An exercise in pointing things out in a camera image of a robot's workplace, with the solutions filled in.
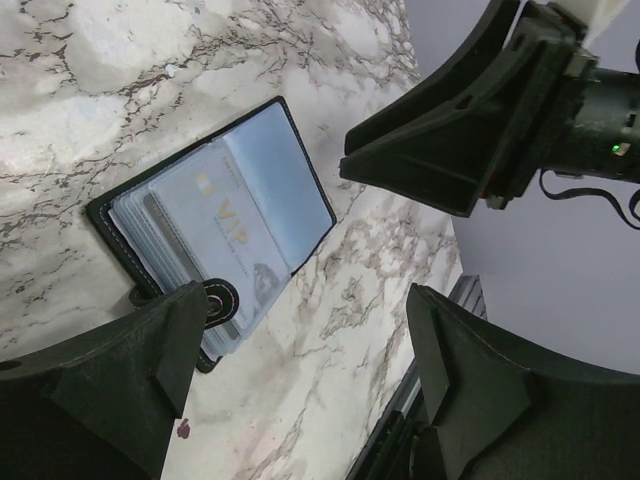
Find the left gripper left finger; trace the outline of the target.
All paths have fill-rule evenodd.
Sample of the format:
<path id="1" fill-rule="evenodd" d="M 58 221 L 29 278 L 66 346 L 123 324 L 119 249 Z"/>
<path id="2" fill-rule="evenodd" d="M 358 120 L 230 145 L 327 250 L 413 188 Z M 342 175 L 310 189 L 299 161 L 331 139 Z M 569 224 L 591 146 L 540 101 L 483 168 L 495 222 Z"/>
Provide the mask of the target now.
<path id="1" fill-rule="evenodd" d="M 4 479 L 158 479 L 205 326 L 195 282 L 1 363 Z"/>

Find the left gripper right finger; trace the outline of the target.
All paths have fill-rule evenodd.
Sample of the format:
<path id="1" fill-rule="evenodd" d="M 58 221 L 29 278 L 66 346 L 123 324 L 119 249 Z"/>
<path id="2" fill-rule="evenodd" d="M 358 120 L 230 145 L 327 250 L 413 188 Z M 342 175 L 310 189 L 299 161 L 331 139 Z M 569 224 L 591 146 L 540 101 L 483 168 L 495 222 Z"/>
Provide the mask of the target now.
<path id="1" fill-rule="evenodd" d="M 432 479 L 635 479 L 639 378 L 555 353 L 432 288 L 406 301 Z"/>

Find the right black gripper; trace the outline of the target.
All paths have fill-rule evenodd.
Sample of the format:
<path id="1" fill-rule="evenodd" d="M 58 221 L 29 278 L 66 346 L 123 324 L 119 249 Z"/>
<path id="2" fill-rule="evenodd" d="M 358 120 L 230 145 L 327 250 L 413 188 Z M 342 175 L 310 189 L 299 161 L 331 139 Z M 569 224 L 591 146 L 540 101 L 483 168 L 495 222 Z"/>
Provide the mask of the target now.
<path id="1" fill-rule="evenodd" d="M 341 178 L 460 217 L 481 195 L 504 209 L 535 173 L 637 184 L 639 75 L 600 68 L 587 49 L 627 5 L 490 2 L 441 67 L 346 134 Z M 558 71 L 552 17 L 576 48 L 530 128 Z M 529 128 L 522 158 L 495 174 Z"/>

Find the black leather card holder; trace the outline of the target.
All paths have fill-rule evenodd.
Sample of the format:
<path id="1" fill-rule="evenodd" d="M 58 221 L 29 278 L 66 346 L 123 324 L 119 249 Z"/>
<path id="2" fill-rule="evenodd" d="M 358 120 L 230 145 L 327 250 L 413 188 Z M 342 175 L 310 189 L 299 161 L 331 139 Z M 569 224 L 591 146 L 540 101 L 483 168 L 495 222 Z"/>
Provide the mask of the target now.
<path id="1" fill-rule="evenodd" d="M 247 340 L 336 225 L 286 100 L 273 97 L 91 200 L 134 304 L 201 283 L 197 369 Z"/>

